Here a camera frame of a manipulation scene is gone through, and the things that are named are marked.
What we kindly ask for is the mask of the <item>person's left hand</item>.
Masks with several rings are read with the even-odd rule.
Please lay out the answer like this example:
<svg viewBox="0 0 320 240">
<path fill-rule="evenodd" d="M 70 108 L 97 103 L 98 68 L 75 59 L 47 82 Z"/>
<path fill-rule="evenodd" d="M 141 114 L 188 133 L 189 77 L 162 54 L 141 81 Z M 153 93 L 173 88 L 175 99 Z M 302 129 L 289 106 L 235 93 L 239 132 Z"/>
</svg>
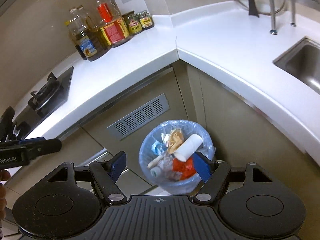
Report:
<svg viewBox="0 0 320 240">
<path fill-rule="evenodd" d="M 10 179 L 11 175 L 7 170 L 1 170 L 1 181 L 7 181 Z M 1 220 L 5 218 L 6 212 L 5 207 L 7 205 L 6 197 L 6 189 L 3 184 L 1 184 L 0 188 L 0 212 L 1 212 Z"/>
</svg>

